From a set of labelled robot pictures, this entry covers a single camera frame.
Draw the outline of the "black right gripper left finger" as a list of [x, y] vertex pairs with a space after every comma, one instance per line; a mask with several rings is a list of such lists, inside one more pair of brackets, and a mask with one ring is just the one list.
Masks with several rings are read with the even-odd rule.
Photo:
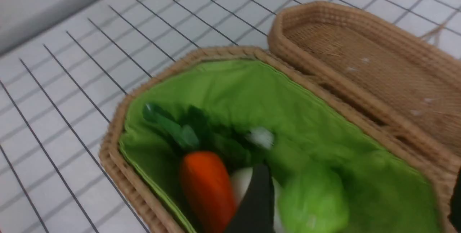
[[225, 233], [273, 233], [275, 191], [267, 164], [252, 170], [249, 187]]

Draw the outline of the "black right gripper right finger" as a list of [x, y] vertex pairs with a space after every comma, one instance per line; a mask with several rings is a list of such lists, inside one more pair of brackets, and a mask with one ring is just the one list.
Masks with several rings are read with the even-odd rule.
[[450, 213], [448, 215], [448, 220], [454, 229], [460, 233], [461, 232], [461, 169], [456, 177], [455, 186], [453, 193], [451, 195], [450, 201]]

